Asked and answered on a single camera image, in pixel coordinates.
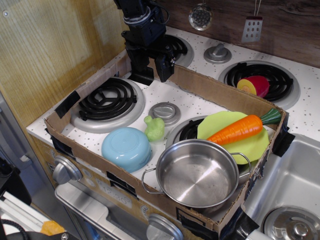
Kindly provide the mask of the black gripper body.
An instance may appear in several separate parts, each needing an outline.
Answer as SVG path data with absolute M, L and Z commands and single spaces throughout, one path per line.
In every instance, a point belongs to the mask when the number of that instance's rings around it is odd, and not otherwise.
M 162 15 L 124 16 L 129 30 L 121 33 L 125 49 L 134 66 L 147 66 L 150 58 L 157 66 L 173 66 L 172 44 L 166 40 L 166 23 Z

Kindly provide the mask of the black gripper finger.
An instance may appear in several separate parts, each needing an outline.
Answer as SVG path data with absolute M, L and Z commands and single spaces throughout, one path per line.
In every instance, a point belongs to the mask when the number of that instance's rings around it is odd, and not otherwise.
M 155 67 L 162 83 L 166 82 L 175 72 L 175 63 L 166 55 L 159 55 L 155 59 Z
M 149 57 L 138 50 L 127 50 L 131 61 L 130 80 L 150 86 L 154 80 L 154 70 L 149 67 Z

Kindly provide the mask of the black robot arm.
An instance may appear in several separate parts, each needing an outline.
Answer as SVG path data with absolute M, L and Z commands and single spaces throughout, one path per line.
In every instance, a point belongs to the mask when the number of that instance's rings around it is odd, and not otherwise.
M 160 81 L 166 82 L 174 74 L 176 63 L 173 46 L 166 39 L 168 10 L 154 0 L 116 0 L 115 4 L 129 27 L 121 36 L 133 67 L 142 72 L 154 59 Z

